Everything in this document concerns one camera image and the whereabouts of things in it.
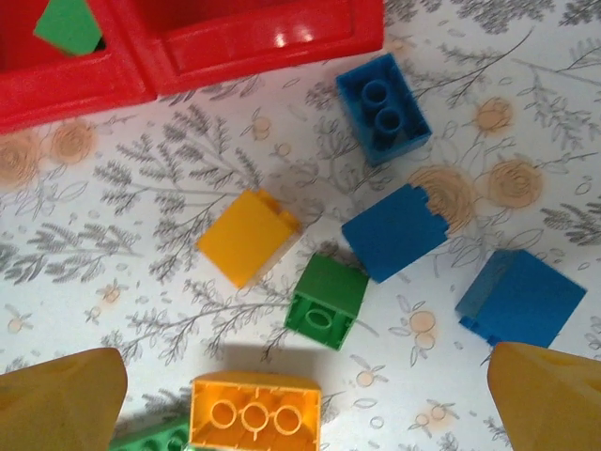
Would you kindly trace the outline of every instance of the red plastic toy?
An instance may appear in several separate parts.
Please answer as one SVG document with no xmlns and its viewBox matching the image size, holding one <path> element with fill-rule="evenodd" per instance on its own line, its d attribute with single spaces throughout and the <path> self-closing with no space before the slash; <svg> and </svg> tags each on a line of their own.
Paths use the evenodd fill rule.
<svg viewBox="0 0 601 451">
<path fill-rule="evenodd" d="M 105 0 L 88 0 L 107 48 L 69 57 L 33 30 L 48 0 L 0 0 L 0 133 L 156 98 Z"/>
<path fill-rule="evenodd" d="M 381 0 L 87 0 L 106 50 L 33 30 L 48 0 L 0 0 L 0 133 L 381 48 Z"/>
</svg>

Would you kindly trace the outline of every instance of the blue block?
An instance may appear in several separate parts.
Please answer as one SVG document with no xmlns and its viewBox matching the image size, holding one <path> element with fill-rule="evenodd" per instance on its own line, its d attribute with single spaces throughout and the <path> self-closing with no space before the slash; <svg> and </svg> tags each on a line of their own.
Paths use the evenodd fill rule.
<svg viewBox="0 0 601 451">
<path fill-rule="evenodd" d="M 547 348 L 585 294 L 527 251 L 497 251 L 455 310 L 463 326 L 492 346 L 516 341 Z"/>
<path fill-rule="evenodd" d="M 407 184 L 342 226 L 353 252 L 376 282 L 447 240 L 447 222 L 432 214 L 427 201 L 423 188 Z"/>
<path fill-rule="evenodd" d="M 432 135 L 391 54 L 339 75 L 336 84 L 371 165 L 419 148 Z"/>
</svg>

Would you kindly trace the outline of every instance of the yellow toy piece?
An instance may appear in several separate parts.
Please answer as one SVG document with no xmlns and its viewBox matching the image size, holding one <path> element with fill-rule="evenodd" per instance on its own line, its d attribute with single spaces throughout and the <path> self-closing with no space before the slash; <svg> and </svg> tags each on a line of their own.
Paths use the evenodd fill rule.
<svg viewBox="0 0 601 451">
<path fill-rule="evenodd" d="M 117 350 L 87 350 L 0 376 L 0 449 L 106 451 L 127 390 Z"/>
<path fill-rule="evenodd" d="M 299 238 L 301 223 L 271 195 L 245 191 L 196 246 L 237 287 L 256 283 Z"/>
<path fill-rule="evenodd" d="M 601 450 L 601 362 L 500 343 L 488 386 L 515 451 Z"/>
<path fill-rule="evenodd" d="M 190 444 L 246 451 L 316 451 L 321 390 L 305 378 L 243 371 L 193 381 Z"/>
</svg>

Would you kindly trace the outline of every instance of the table surface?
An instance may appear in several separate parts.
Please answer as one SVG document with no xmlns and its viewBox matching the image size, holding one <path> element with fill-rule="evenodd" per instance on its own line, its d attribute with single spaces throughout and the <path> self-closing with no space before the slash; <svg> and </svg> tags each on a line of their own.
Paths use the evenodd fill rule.
<svg viewBox="0 0 601 451">
<path fill-rule="evenodd" d="M 333 84 L 375 54 L 21 135 L 27 157 L 0 159 L 2 183 L 19 185 L 0 197 L 1 370 L 117 347 L 119 435 L 186 412 L 192 378 L 231 368 L 318 381 L 321 450 L 508 449 L 490 348 L 454 308 L 493 249 L 529 249 L 589 290 L 552 348 L 601 359 L 601 3 L 386 3 L 375 54 L 394 53 L 434 132 L 390 165 L 365 165 Z M 370 283 L 339 352 L 284 329 L 310 255 L 356 263 L 341 224 L 408 180 L 451 238 Z M 306 228 L 236 291 L 193 245 L 258 185 Z"/>
</svg>

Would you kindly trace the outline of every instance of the green brick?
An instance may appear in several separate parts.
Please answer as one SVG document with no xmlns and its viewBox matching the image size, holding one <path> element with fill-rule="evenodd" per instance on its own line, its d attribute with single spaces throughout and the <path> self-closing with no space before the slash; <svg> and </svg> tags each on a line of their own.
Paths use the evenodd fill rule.
<svg viewBox="0 0 601 451">
<path fill-rule="evenodd" d="M 208 448 L 188 446 L 189 434 L 190 416 L 186 415 L 114 440 L 109 451 L 211 451 Z"/>
<path fill-rule="evenodd" d="M 285 326 L 339 350 L 359 315 L 368 281 L 359 270 L 313 255 L 294 288 Z"/>
<path fill-rule="evenodd" d="M 102 32 L 85 0 L 51 0 L 34 35 L 68 54 L 92 54 Z"/>
</svg>

